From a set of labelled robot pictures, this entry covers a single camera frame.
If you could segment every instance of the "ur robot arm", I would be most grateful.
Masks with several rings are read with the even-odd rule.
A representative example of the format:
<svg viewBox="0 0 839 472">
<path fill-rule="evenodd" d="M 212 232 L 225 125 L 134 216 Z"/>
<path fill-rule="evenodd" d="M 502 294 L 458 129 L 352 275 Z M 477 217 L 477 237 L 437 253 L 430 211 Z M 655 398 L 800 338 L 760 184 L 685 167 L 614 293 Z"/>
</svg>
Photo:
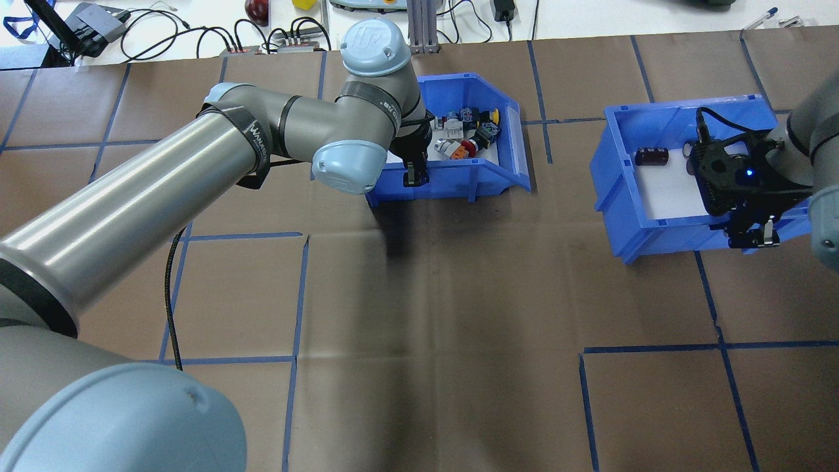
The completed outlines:
<svg viewBox="0 0 839 472">
<path fill-rule="evenodd" d="M 245 469 L 230 401 L 76 341 L 77 320 L 231 186 L 259 188 L 270 155 L 361 194 L 391 149 L 406 186 L 428 181 L 431 130 L 399 29 L 356 24 L 341 54 L 335 102 L 220 84 L 193 122 L 0 240 L 0 472 Z"/>
<path fill-rule="evenodd" d="M 705 114 L 742 133 L 714 139 Z M 809 197 L 813 254 L 839 272 L 839 71 L 775 129 L 744 128 L 708 108 L 697 110 L 696 121 L 690 166 L 706 210 L 728 215 L 712 228 L 727 233 L 729 246 L 778 245 L 774 224 Z M 733 146 L 746 151 L 731 151 Z"/>
</svg>

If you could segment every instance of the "pen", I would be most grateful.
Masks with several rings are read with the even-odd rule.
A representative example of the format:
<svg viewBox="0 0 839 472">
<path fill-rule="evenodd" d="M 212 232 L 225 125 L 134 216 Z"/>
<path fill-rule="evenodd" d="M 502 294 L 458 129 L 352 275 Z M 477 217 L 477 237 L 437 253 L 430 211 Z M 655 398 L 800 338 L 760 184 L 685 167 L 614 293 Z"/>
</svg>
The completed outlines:
<svg viewBox="0 0 839 472">
<path fill-rule="evenodd" d="M 760 15 L 760 18 L 752 21 L 752 23 L 748 24 L 748 26 L 746 28 L 743 28 L 743 29 L 755 29 L 758 26 L 760 26 L 761 24 L 763 24 L 764 21 L 766 21 L 766 20 L 772 18 L 773 16 L 775 16 L 775 14 L 777 12 L 778 12 L 778 7 L 772 7 L 766 13 Z"/>
</svg>

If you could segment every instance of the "black cable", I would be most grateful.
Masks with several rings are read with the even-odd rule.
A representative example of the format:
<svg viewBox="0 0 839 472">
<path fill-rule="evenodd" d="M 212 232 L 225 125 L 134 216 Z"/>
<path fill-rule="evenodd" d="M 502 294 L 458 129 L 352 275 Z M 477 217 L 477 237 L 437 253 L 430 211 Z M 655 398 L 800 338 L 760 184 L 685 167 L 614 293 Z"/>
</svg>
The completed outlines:
<svg viewBox="0 0 839 472">
<path fill-rule="evenodd" d="M 204 30 L 203 33 L 201 33 L 201 36 L 198 37 L 198 42 L 195 43 L 195 58 L 196 59 L 201 58 L 201 40 L 204 39 L 204 36 L 207 33 L 218 34 L 221 37 L 221 40 L 224 41 L 224 47 L 225 47 L 225 49 L 227 49 L 227 52 L 231 52 L 230 51 L 230 44 L 227 42 L 227 38 L 224 37 L 224 34 L 219 33 L 218 31 L 216 31 L 215 28 L 207 28 L 207 29 Z"/>
<path fill-rule="evenodd" d="M 186 31 L 181 31 L 181 32 L 179 32 L 179 33 L 172 34 L 171 36 L 168 36 L 168 37 L 166 37 L 166 38 L 163 38 L 162 40 L 158 41 L 157 43 L 155 43 L 155 44 L 154 44 L 153 46 L 151 46 L 150 48 L 147 48 L 146 50 L 144 50 L 143 52 L 141 52 L 141 53 L 139 53 L 139 54 L 137 54 L 137 55 L 128 55 L 128 54 L 126 54 L 125 56 L 127 57 L 127 59 L 126 59 L 126 60 L 124 60 L 122 63 L 123 63 L 123 64 L 126 64 L 126 63 L 128 63 L 128 62 L 131 62 L 132 60 L 152 60 L 152 59 L 154 59 L 154 58 L 156 58 L 156 57 L 158 57 L 158 56 L 162 55 L 162 54 L 163 54 L 164 52 L 166 52 L 167 50 L 169 50 L 169 48 L 170 48 L 170 47 L 172 47 L 172 44 L 174 43 L 174 39 L 175 39 L 175 38 L 178 38 L 178 37 L 180 37 L 180 36 L 183 36 L 184 34 L 187 34 L 187 33 L 193 33 L 193 32 L 195 32 L 195 31 L 205 31 L 206 29 L 207 29 L 207 28 L 205 28 L 205 27 L 201 26 L 200 28 L 190 28 L 190 29 L 187 29 Z M 168 46 L 166 46 L 166 48 L 164 48 L 163 50 L 161 50 L 159 53 L 157 53 L 157 54 L 155 54 L 155 55 L 152 55 L 152 56 L 150 56 L 150 57 L 143 57 L 143 58 L 139 57 L 139 56 L 141 56 L 141 55 L 144 55 L 144 54 L 148 53 L 149 51 L 153 50 L 154 48 L 156 48 L 156 47 L 160 46 L 161 44 L 165 43 L 166 41 L 172 41 L 172 42 L 171 42 L 171 43 L 169 43 L 169 45 L 168 45 Z"/>
<path fill-rule="evenodd" d="M 533 10 L 533 31 L 530 33 L 530 40 L 536 39 L 536 23 L 539 21 L 539 0 L 536 0 L 536 8 Z"/>
<path fill-rule="evenodd" d="M 438 13 L 437 16 L 442 16 L 442 15 L 445 15 L 447 13 L 451 13 L 452 23 L 454 23 L 455 15 L 454 15 L 453 12 L 455 11 L 455 8 L 459 7 L 463 3 L 469 3 L 472 6 L 472 11 L 475 13 L 475 18 L 477 18 L 478 22 L 480 22 L 482 25 L 487 27 L 487 31 L 489 31 L 489 37 L 486 38 L 485 40 L 481 41 L 481 42 L 482 43 L 490 42 L 492 40 L 492 27 L 490 27 L 489 24 L 487 24 L 487 22 L 483 21 L 483 19 L 481 18 L 481 15 L 477 14 L 477 8 L 475 8 L 475 3 L 472 0 L 460 0 L 459 2 L 455 3 L 452 7 L 450 7 L 448 10 Z M 455 25 L 455 31 L 457 32 L 456 41 L 460 41 L 460 39 L 461 39 L 460 38 L 460 31 L 457 30 L 456 25 Z"/>
<path fill-rule="evenodd" d="M 315 26 L 317 26 L 318 28 L 320 28 L 320 31 L 323 32 L 323 37 L 326 39 L 326 47 L 329 50 L 332 50 L 332 41 L 330 41 L 330 39 L 329 39 L 329 33 L 326 32 L 326 28 L 324 28 L 324 26 L 322 24 L 320 24 L 320 22 L 318 22 L 316 19 L 314 19 L 312 17 L 302 17 L 302 21 L 297 23 L 297 29 L 295 30 L 295 35 L 299 38 L 300 37 L 300 27 L 303 26 L 304 24 L 307 24 L 307 23 L 312 23 Z"/>
<path fill-rule="evenodd" d="M 158 10 L 158 9 L 155 9 L 155 8 L 129 8 L 128 11 L 130 13 L 147 12 L 147 13 L 144 13 L 143 15 L 151 14 L 151 13 L 158 13 L 158 14 L 161 14 L 161 15 L 164 15 L 164 16 L 175 17 L 175 18 L 177 18 L 178 21 L 180 21 L 181 24 L 184 25 L 184 28 L 186 28 L 186 29 L 190 28 L 190 24 L 186 23 L 186 20 L 184 20 L 183 18 L 181 18 L 177 14 L 172 13 L 168 10 Z"/>
<path fill-rule="evenodd" d="M 486 26 L 487 31 L 489 31 L 489 37 L 486 38 L 485 40 L 481 41 L 481 42 L 482 43 L 488 43 L 488 42 L 492 41 L 492 28 L 490 28 L 490 26 L 487 24 L 487 22 L 483 21 L 483 19 L 481 19 L 481 16 L 477 14 L 477 8 L 475 8 L 475 3 L 472 0 L 462 0 L 462 1 L 469 2 L 469 4 L 472 5 L 472 11 L 475 12 L 475 18 L 477 18 L 477 20 L 479 22 L 481 22 L 481 24 Z"/>
<path fill-rule="evenodd" d="M 448 34 L 443 33 L 443 32 L 442 32 L 442 31 L 440 31 L 439 29 L 437 30 L 437 34 L 441 34 L 444 38 L 446 38 L 446 41 L 448 41 L 449 43 L 451 43 L 451 44 L 454 44 L 454 43 L 455 43 L 454 41 L 452 41 L 452 40 L 451 40 L 451 38 L 449 38 Z"/>
<path fill-rule="evenodd" d="M 437 16 L 441 17 L 441 16 L 443 16 L 443 15 L 445 15 L 445 14 L 447 14 L 447 13 L 451 13 L 451 12 L 455 11 L 455 8 L 457 8 L 458 6 L 460 6 L 460 4 L 461 4 L 461 3 L 466 3 L 466 2 L 470 2 L 470 1 L 471 1 L 471 0 L 460 0 L 460 2 L 455 3 L 455 5 L 452 7 L 452 6 L 451 6 L 451 0 L 449 0 L 449 6 L 450 6 L 450 7 L 449 7 L 449 9 L 448 9 L 448 10 L 446 10 L 445 12 L 439 12 L 439 13 L 437 14 Z"/>
<path fill-rule="evenodd" d="M 180 29 L 179 29 L 179 27 L 178 27 L 178 19 L 180 20 L 181 24 L 186 25 L 186 28 L 187 28 L 187 29 L 189 29 L 189 26 L 188 26 L 189 24 L 188 24 L 188 23 L 186 23 L 186 21 L 184 21 L 182 18 L 180 18 L 178 15 L 176 15 L 176 14 L 174 14 L 174 13 L 167 12 L 167 11 L 165 11 L 165 10 L 150 10 L 150 9 L 148 9 L 148 8 L 145 8 L 145 9 L 146 9 L 146 10 L 148 10 L 148 11 L 147 11 L 146 13 L 143 13 L 143 14 L 141 14 L 140 16 L 136 17 L 136 18 L 134 19 L 134 21 L 132 21 L 132 22 L 131 22 L 131 23 L 130 23 L 127 27 L 126 27 L 125 32 L 124 32 L 124 33 L 122 33 L 122 37 L 119 39 L 119 49 L 122 51 L 122 55 L 124 55 L 126 58 L 128 58 L 128 60 L 127 60 L 127 61 L 130 61 L 130 60 L 150 60 L 150 59 L 154 59 L 155 57 L 158 57 L 158 56 L 160 56 L 160 55 L 164 54 L 166 51 L 168 51 L 168 50 L 172 47 L 172 45 L 174 45 L 174 44 L 175 44 L 175 38 L 176 38 L 177 36 L 170 36 L 170 37 L 169 37 L 169 38 L 167 38 L 166 40 L 170 40 L 170 39 L 171 39 L 171 42 L 170 42 L 168 45 L 166 45 L 166 47 L 165 47 L 163 50 L 161 50 L 159 53 L 157 53 L 156 55 L 153 55 L 153 56 L 151 56 L 151 57 L 141 57 L 143 54 L 145 54 L 146 52 L 149 52 L 149 51 L 150 51 L 150 50 L 145 50 L 144 52 L 142 52 L 142 53 L 140 53 L 140 54 L 138 54 L 138 55 L 131 56 L 128 52 L 126 52 L 126 51 L 125 51 L 125 39 L 128 37 L 128 32 L 130 32 L 130 31 L 131 31 L 131 29 L 134 27 L 134 25 L 135 25 L 138 21 L 140 21 L 141 19 L 143 19 L 143 18 L 145 18 L 145 17 L 147 17 L 147 16 L 149 16 L 149 15 L 152 15 L 152 14 L 159 14 L 159 15 L 162 15 L 163 17 L 167 18 L 169 21 L 171 21 L 171 22 L 172 22 L 172 24 L 173 24 L 173 25 L 174 25 L 174 27 L 175 27 L 175 34 L 178 34 L 178 33 L 179 33 L 179 31 L 180 31 Z"/>
<path fill-rule="evenodd" d="M 452 2 L 452 0 L 449 0 L 449 7 L 452 8 L 452 11 L 449 12 L 449 15 L 451 16 L 451 26 L 453 26 L 455 28 L 455 42 L 460 43 L 461 42 L 461 31 L 460 31 L 459 28 L 457 28 L 457 18 L 455 18 L 455 12 L 454 12 L 454 9 L 453 9 L 454 7 L 451 6 L 451 2 Z"/>
<path fill-rule="evenodd" d="M 703 113 L 707 113 L 707 114 L 711 115 L 718 122 L 727 125 L 729 128 L 738 129 L 740 131 L 743 131 L 744 133 L 753 133 L 754 132 L 753 129 L 746 128 L 745 126 L 742 126 L 741 124 L 737 124 L 737 123 L 734 123 L 733 121 L 729 121 L 729 120 L 723 118 L 722 115 L 720 115 L 719 113 L 711 110 L 708 107 L 699 107 L 699 108 L 696 109 L 696 121 L 698 123 L 704 123 L 705 122 L 705 119 L 702 117 Z"/>
<path fill-rule="evenodd" d="M 265 37 L 265 33 L 262 32 L 262 29 L 259 28 L 259 25 L 254 23 L 253 21 L 251 21 L 249 19 L 240 18 L 240 19 L 236 20 L 236 23 L 233 24 L 233 36 L 236 37 L 236 46 L 239 48 L 240 51 L 242 50 L 242 41 L 239 39 L 238 28 L 239 28 L 239 25 L 242 24 L 242 23 L 247 23 L 247 24 L 250 24 L 251 26 L 253 26 L 257 30 L 259 35 L 263 37 L 262 44 L 264 44 L 264 45 L 266 45 L 266 47 L 268 47 L 268 38 Z"/>
<path fill-rule="evenodd" d="M 166 303 L 166 321 L 169 323 L 169 339 L 172 341 L 172 354 L 175 356 L 175 367 L 183 370 L 180 363 L 180 349 L 178 348 L 178 335 L 175 333 L 175 315 L 172 313 L 172 264 L 175 262 L 175 253 L 178 251 L 180 237 L 183 236 L 186 228 L 181 229 L 172 239 L 172 246 L 169 248 L 169 257 L 166 259 L 166 271 L 164 272 L 164 296 Z"/>
</svg>

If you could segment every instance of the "yellow component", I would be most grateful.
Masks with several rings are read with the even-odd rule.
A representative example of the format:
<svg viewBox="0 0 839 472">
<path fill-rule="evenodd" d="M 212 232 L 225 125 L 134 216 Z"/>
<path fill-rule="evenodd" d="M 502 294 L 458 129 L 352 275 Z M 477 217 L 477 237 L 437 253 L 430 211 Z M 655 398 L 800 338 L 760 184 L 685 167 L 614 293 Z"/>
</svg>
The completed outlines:
<svg viewBox="0 0 839 472">
<path fill-rule="evenodd" d="M 311 10 L 315 6 L 315 3 L 317 3 L 317 0 L 291 0 L 291 3 L 301 10 Z"/>
</svg>

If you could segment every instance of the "red component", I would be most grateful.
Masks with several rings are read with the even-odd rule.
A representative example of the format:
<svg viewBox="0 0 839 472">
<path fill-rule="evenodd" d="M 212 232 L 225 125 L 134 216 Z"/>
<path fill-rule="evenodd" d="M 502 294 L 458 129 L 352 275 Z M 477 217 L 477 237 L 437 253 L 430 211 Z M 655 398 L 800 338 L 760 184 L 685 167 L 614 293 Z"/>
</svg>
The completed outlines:
<svg viewBox="0 0 839 472">
<path fill-rule="evenodd" d="M 245 13 L 259 26 L 268 26 L 268 0 L 245 0 Z"/>
<path fill-rule="evenodd" d="M 469 157 L 475 157 L 477 154 L 477 147 L 475 146 L 475 143 L 469 140 L 461 141 L 461 146 L 466 148 L 466 152 L 469 153 Z"/>
</svg>

